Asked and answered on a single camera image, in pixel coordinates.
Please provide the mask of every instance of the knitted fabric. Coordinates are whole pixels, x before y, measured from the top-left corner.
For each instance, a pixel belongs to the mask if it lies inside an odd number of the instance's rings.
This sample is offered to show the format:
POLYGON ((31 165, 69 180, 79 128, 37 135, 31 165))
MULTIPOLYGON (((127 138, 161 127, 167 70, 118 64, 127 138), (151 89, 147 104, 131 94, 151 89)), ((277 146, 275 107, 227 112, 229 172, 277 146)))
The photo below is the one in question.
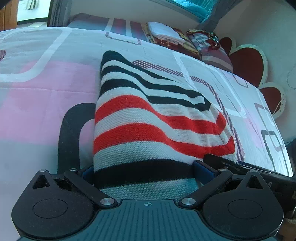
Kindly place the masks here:
POLYGON ((177 199, 195 191, 192 162, 236 161, 225 117, 189 86, 107 51, 96 104, 94 185, 120 199, 177 199))

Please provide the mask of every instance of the metal screw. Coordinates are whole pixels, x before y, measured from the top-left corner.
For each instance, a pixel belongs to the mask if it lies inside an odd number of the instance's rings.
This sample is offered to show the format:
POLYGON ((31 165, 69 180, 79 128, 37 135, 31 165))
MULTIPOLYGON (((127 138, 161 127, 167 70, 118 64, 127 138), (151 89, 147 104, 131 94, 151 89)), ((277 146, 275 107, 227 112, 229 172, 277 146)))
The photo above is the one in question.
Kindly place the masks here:
POLYGON ((183 198, 181 201, 184 205, 193 205, 194 203, 196 203, 195 199, 191 198, 191 197, 187 197, 187 198, 183 198))
POLYGON ((108 205, 112 205, 113 203, 115 203, 115 200, 113 198, 105 197, 105 198, 101 199, 100 203, 108 206, 108 205))

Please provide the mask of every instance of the knitted sweater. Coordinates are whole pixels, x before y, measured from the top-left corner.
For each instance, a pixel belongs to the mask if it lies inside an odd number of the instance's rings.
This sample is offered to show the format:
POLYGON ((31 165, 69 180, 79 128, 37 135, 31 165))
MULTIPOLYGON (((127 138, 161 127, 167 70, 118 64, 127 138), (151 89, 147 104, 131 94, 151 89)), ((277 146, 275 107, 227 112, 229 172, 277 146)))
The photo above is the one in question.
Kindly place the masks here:
POLYGON ((225 117, 184 83, 107 51, 96 104, 94 185, 120 199, 177 199, 195 191, 192 162, 236 160, 225 117))

